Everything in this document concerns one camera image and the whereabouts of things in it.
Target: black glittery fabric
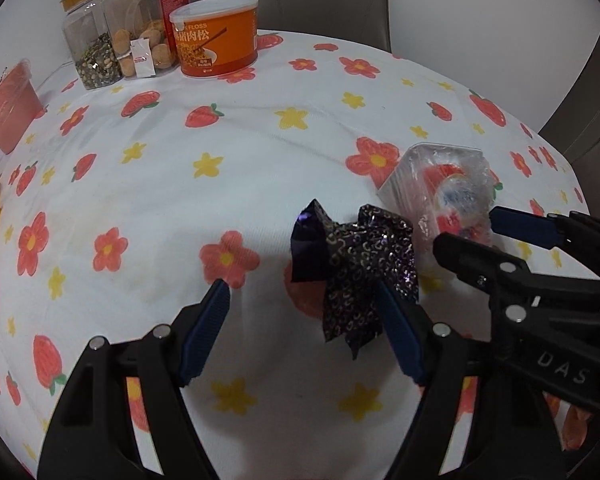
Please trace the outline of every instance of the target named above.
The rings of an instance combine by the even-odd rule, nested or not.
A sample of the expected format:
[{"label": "black glittery fabric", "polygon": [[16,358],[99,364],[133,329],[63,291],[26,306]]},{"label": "black glittery fabric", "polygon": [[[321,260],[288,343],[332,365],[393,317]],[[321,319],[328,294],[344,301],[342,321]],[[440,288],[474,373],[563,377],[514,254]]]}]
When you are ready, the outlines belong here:
[{"label": "black glittery fabric", "polygon": [[344,335],[355,358],[382,333],[373,305],[378,279],[418,302],[412,234],[408,220],[369,204],[360,208],[357,222],[345,224],[331,220],[317,200],[300,213],[291,235],[292,281],[327,281],[326,341]]}]

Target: pink box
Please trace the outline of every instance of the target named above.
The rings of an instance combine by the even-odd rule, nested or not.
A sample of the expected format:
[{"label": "pink box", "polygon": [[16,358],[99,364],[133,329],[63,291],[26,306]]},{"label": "pink box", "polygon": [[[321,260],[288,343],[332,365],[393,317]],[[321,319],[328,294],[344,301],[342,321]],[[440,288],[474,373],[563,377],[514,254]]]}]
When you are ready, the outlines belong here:
[{"label": "pink box", "polygon": [[11,153],[42,104],[31,86],[29,60],[23,59],[0,82],[0,149]]}]

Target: metal screw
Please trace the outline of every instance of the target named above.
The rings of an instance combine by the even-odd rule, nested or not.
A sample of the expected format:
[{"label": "metal screw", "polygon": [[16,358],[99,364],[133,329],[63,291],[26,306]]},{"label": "metal screw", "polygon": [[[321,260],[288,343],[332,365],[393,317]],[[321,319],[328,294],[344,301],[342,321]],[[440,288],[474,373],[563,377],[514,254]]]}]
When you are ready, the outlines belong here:
[{"label": "metal screw", "polygon": [[511,262],[502,262],[500,264],[500,270],[504,270],[505,272],[513,272],[516,269],[517,267],[515,264],[512,264]]},{"label": "metal screw", "polygon": [[158,339],[163,339],[171,333],[171,327],[169,325],[164,324],[158,325],[154,327],[154,331],[152,333],[154,334],[154,337],[157,337]]},{"label": "metal screw", "polygon": [[107,340],[104,339],[103,336],[101,336],[101,335],[92,337],[91,340],[89,341],[89,348],[91,348],[91,350],[97,350],[99,348],[102,348],[106,341]]},{"label": "metal screw", "polygon": [[526,310],[519,305],[509,305],[504,311],[505,316],[516,323],[523,322],[526,317]]},{"label": "metal screw", "polygon": [[436,323],[433,326],[433,333],[439,337],[446,337],[451,334],[451,328],[446,323]]}]

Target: white lid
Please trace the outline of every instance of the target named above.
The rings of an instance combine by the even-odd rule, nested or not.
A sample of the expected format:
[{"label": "white lid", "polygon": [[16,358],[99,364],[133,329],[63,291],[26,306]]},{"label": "white lid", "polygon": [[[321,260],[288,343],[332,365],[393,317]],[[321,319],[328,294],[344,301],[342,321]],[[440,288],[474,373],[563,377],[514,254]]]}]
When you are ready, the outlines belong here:
[{"label": "white lid", "polygon": [[255,9],[257,6],[258,0],[200,0],[174,10],[169,19],[171,23],[197,21]]}]

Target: tablecloth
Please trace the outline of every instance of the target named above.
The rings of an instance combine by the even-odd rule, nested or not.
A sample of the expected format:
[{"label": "tablecloth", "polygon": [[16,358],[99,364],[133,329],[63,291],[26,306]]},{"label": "tablecloth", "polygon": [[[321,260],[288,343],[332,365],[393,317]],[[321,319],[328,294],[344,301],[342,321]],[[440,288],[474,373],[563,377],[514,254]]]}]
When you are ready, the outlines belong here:
[{"label": "tablecloth", "polygon": [[[587,212],[564,157],[488,96],[347,41],[261,32],[258,45],[253,66],[211,80],[176,70],[87,92],[65,66],[0,160],[0,435],[30,471],[92,336],[139,338],[224,278],[230,312],[183,390],[220,477],[381,479],[420,391],[384,336],[356,361],[342,338],[324,343],[290,283],[296,215],[314,198],[340,222],[381,205],[378,187],[423,140],[483,150],[497,204]],[[536,272],[591,276],[559,250],[499,243]],[[488,338],[480,292],[421,276],[420,294],[433,319]],[[128,390],[145,465],[159,470],[138,384]],[[445,468],[474,395],[465,380]]]}]

